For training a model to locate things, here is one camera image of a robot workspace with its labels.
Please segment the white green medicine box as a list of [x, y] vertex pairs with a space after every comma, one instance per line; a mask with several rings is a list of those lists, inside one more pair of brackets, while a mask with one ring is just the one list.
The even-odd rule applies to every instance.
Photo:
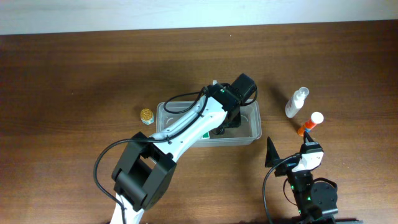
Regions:
[[206, 132], [200, 139], [209, 139], [210, 138], [210, 134], [209, 132]]

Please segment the clear plastic container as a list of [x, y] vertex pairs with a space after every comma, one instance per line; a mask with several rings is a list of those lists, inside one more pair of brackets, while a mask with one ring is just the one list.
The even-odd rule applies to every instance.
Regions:
[[[216, 131], [209, 131], [209, 139], [198, 139], [192, 147], [243, 146], [249, 145], [262, 135], [261, 116], [258, 102], [240, 107], [241, 125], [238, 128], [225, 129], [223, 134], [216, 135]], [[156, 132], [167, 129], [180, 119], [182, 114], [171, 114], [164, 110], [164, 102], [157, 106]]]

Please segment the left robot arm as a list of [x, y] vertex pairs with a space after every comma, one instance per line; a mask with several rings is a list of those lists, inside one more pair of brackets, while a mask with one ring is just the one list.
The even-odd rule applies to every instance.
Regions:
[[178, 159], [205, 133], [217, 128], [237, 128], [240, 108], [257, 95], [252, 78], [241, 74], [232, 84], [216, 83], [176, 122], [149, 137], [137, 133], [114, 168], [117, 205], [111, 223], [139, 223], [167, 191]]

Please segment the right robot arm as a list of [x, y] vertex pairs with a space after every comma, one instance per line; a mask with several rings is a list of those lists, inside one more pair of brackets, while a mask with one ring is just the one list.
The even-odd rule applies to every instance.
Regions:
[[334, 215], [338, 213], [337, 184], [323, 177], [315, 179], [312, 175], [312, 171], [321, 165], [323, 156], [323, 148], [307, 132], [304, 132], [300, 151], [285, 159], [279, 157], [271, 138], [267, 138], [265, 166], [270, 171], [263, 181], [262, 197], [270, 223], [272, 219], [266, 204], [266, 182], [271, 174], [276, 177], [286, 176], [285, 183], [290, 184], [294, 205], [300, 214], [295, 223], [336, 222]]

